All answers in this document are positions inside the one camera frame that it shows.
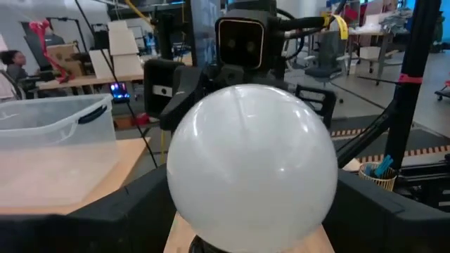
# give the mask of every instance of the plastic storage container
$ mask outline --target plastic storage container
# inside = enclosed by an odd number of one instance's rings
[[[110,94],[0,104],[0,206],[69,205],[117,163]]]

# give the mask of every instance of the sticker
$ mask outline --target sticker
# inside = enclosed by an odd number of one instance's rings
[[[322,17],[323,17],[323,19],[324,19],[324,21],[323,21],[323,26],[324,26],[324,27],[329,26],[329,25],[330,25],[330,22],[331,22],[331,16],[330,16],[328,13],[326,13],[325,15],[322,15]]]
[[[345,20],[339,15],[333,15],[335,17],[337,24],[339,25],[340,38],[348,39],[349,38],[349,28]]]

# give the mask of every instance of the balloon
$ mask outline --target balloon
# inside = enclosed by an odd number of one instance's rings
[[[198,102],[167,160],[180,215],[227,252],[280,252],[315,231],[335,194],[338,164],[321,119],[293,95],[259,84]]]

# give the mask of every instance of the floor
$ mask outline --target floor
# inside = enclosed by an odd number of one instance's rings
[[[401,53],[394,56],[402,59]],[[450,52],[431,54],[428,58],[427,67],[423,77],[423,85],[420,89],[420,95],[414,115],[414,122],[434,134],[440,134],[450,138],[450,98],[438,102],[434,92],[441,89],[445,80],[450,79]],[[400,73],[400,67],[385,68],[382,78],[396,81]],[[358,66],[356,75],[361,74],[370,76],[368,73],[368,64],[362,63]],[[343,104],[336,105],[334,117],[358,117],[366,115],[377,115],[383,111],[392,100],[394,94],[394,85],[381,83],[376,86],[374,82],[365,79],[359,79],[356,75],[340,77],[333,80],[336,86],[327,86],[337,93],[338,98],[344,99]],[[321,86],[313,79],[304,76],[303,70],[295,70],[287,73],[286,81],[291,83],[301,83],[303,85]],[[136,129],[117,131],[117,138],[138,138],[139,132]],[[150,146],[154,153],[160,151],[160,130],[157,127],[152,128],[150,136]],[[436,162],[443,159],[444,154],[420,155],[415,157],[406,157],[405,164],[418,164],[426,162]],[[155,155],[158,164],[162,163],[161,154]],[[142,176],[155,166],[149,154],[143,156],[138,164],[137,176]]]

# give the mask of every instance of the wall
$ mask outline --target wall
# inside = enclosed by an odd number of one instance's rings
[[[106,5],[92,0],[79,0],[89,22],[107,23],[109,21]],[[9,49],[22,51],[27,57],[25,69],[33,73],[39,68],[27,43],[23,39],[25,32],[20,22],[43,20],[45,17],[69,17],[79,19],[82,32],[89,47],[94,45],[94,39],[87,24],[77,10],[74,0],[1,0],[0,1],[0,33]],[[81,39],[74,22],[52,21],[55,33],[66,42]]]

